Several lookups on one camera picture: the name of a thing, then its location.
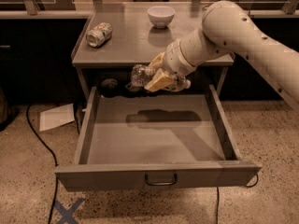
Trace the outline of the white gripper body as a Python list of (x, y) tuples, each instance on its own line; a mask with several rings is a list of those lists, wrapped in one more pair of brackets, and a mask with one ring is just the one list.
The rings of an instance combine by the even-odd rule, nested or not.
[(179, 39), (167, 46), (163, 57), (163, 68), (178, 77), (186, 77), (195, 71), (195, 67), (190, 65), (185, 59)]

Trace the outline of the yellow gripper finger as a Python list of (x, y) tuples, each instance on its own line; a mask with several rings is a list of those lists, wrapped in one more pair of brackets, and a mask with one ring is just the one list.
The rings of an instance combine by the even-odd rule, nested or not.
[(144, 87), (145, 90), (156, 92), (162, 90), (175, 82), (175, 76), (159, 68), (152, 80)]
[(149, 67), (159, 69), (163, 66), (164, 53), (160, 52), (149, 64)]

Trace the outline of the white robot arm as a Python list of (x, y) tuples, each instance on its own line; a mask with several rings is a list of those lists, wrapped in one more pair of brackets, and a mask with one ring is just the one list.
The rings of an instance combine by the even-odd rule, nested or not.
[(290, 107), (299, 108), (299, 52), (264, 34), (245, 10), (225, 0), (207, 8), (196, 30), (153, 59), (155, 75), (145, 89), (170, 87), (200, 64), (230, 52), (245, 59)]

